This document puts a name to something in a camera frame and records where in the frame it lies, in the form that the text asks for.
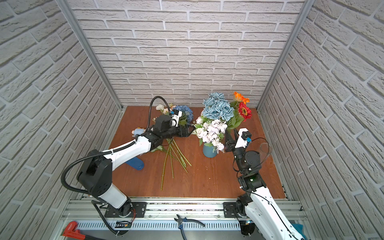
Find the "dark blue hydrangea flower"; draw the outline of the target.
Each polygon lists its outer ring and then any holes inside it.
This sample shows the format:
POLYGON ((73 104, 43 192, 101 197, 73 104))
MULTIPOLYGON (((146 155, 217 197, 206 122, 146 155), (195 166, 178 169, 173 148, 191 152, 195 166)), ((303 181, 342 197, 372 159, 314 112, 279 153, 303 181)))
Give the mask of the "dark blue hydrangea flower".
POLYGON ((179 118, 179 125, 190 125, 194 119, 193 111, 186 105, 173 106, 173 111, 182 112, 182 116, 179 118))

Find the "pink white mixed bouquet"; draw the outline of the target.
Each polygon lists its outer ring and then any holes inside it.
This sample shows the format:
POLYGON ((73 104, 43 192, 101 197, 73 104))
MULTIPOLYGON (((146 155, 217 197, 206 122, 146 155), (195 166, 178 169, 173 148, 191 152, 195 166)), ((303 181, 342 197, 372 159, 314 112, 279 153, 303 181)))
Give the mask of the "pink white mixed bouquet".
POLYGON ((199 116, 194 124, 195 129, 192 134, 196 135, 199 143, 207 147, 213 147, 218 152, 224 152, 224 144, 222 140, 225 137, 227 123, 220 119, 211 120, 204 116, 199 116))

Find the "teal ceramic vase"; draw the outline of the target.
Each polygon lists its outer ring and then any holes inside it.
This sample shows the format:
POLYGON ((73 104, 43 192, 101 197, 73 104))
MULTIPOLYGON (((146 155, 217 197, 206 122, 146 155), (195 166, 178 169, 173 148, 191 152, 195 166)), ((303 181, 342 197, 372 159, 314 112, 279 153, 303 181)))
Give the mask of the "teal ceramic vase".
POLYGON ((218 152, 215 146, 213 146, 212 144, 205 143, 203 146, 203 154, 207 158, 214 158, 218 154, 218 152))

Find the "red carnation flower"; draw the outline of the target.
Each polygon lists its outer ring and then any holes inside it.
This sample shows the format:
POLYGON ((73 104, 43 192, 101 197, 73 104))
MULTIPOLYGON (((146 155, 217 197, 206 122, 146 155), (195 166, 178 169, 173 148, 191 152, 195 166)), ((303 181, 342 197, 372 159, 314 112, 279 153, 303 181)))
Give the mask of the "red carnation flower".
POLYGON ((238 128, 242 122, 252 117, 252 110, 248 108, 244 102, 232 101, 230 106, 234 109, 234 116, 227 121, 227 129, 232 130, 238 128))

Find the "light blue rose bouquet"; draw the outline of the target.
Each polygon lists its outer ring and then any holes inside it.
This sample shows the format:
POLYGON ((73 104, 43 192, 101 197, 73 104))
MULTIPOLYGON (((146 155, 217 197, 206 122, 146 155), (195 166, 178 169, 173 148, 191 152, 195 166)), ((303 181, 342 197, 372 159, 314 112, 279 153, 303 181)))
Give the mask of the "light blue rose bouquet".
POLYGON ((234 117, 234 108, 225 99, 223 93, 214 92, 203 101, 202 116, 211 120, 223 120, 228 122, 234 117))

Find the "orange gerbera flower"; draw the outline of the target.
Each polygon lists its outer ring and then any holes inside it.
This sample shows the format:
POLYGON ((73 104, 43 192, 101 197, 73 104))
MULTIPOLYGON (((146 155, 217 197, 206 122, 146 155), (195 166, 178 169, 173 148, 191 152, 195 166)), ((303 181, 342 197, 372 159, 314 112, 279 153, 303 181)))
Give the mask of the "orange gerbera flower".
POLYGON ((240 105, 240 103, 243 103, 244 105, 246 105, 249 102, 250 102, 249 98, 245 98, 242 94, 238 92, 234 92, 234 100, 230 102, 230 106, 236 109, 240 105))

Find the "clear glass vase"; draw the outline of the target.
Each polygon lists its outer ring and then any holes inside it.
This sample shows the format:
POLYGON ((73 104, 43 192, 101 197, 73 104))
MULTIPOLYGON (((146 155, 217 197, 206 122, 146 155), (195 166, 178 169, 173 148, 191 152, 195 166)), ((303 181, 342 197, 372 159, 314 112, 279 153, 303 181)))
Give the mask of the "clear glass vase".
POLYGON ((269 143, 261 143, 259 148, 261 164, 263 164, 267 158, 271 155, 273 147, 269 143))

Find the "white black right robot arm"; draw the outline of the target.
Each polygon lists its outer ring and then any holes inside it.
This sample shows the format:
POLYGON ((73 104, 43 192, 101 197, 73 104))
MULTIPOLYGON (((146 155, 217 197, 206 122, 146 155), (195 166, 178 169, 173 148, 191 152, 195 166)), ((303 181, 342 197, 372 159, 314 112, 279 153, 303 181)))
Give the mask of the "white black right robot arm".
POLYGON ((234 155, 237 164, 238 182, 245 194, 238 197, 235 213, 248 217, 266 240, 304 240, 271 195, 259 171, 262 161, 267 159, 269 149, 247 150, 252 143, 248 129, 234 130, 233 138, 225 133, 225 152, 234 155))

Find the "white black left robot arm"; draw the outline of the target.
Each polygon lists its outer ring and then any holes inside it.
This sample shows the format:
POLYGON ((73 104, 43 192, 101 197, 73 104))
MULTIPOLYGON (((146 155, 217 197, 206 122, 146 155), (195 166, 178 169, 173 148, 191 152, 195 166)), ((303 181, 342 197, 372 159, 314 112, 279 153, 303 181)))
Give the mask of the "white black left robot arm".
POLYGON ((161 146, 163 141, 174 137, 191 135, 194 127, 181 125, 178 116, 161 115, 155 124, 135 139, 117 148, 89 152, 77 176, 86 193, 103 200, 115 209, 129 205, 129 198, 112 181, 112 173, 120 165, 161 146))

